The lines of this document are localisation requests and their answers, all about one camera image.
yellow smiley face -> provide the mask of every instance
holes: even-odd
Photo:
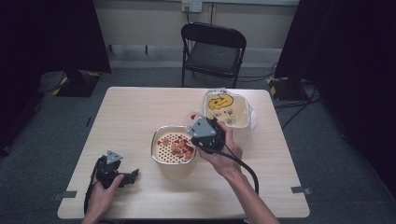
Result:
[[[233,104],[233,97],[227,94],[219,94],[219,98],[215,98],[209,101],[209,109],[222,109],[223,107]]]

black folding chair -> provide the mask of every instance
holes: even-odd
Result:
[[[186,70],[215,77],[233,78],[236,86],[247,41],[233,28],[191,22],[181,28],[184,43],[181,87]]]

black curtain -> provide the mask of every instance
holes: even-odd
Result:
[[[385,0],[300,0],[276,68],[279,77],[319,83],[346,138],[394,196],[395,12]]]
[[[92,0],[1,1],[0,44],[0,147],[43,74],[67,67],[111,73]]]

gray carpet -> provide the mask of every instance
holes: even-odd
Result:
[[[46,93],[40,109],[10,145],[11,154],[0,159],[0,223],[79,223],[59,219],[60,203],[51,199],[54,193],[66,190],[106,90],[111,86],[180,85],[180,68],[114,68],[112,72],[102,76],[91,98]],[[242,68],[237,88],[267,89],[264,80],[243,81],[270,72],[270,68]],[[51,89],[61,76],[61,72],[44,75],[40,90]],[[213,77],[189,77],[187,82],[194,87],[231,85]],[[280,110],[280,123],[299,108]],[[313,193],[306,196],[311,210],[308,218],[282,219],[281,223],[396,223],[393,198],[338,130],[321,102],[305,108],[285,127],[302,185]]]

wooden table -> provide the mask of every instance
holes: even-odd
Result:
[[[258,116],[258,125],[247,141],[243,161],[257,174],[260,196],[277,217],[307,217],[309,208],[299,187],[288,146],[270,95],[263,90],[230,90],[245,96]],[[121,155],[119,171],[140,169],[133,185],[118,189],[106,218],[244,218],[245,213],[231,187],[198,154],[189,176],[169,180],[151,158],[155,131],[182,125],[190,112],[199,109],[206,89],[135,88],[108,89],[67,190],[76,198],[63,199],[60,218],[84,218],[83,204],[96,160],[111,149]],[[243,171],[251,184],[252,178]]]

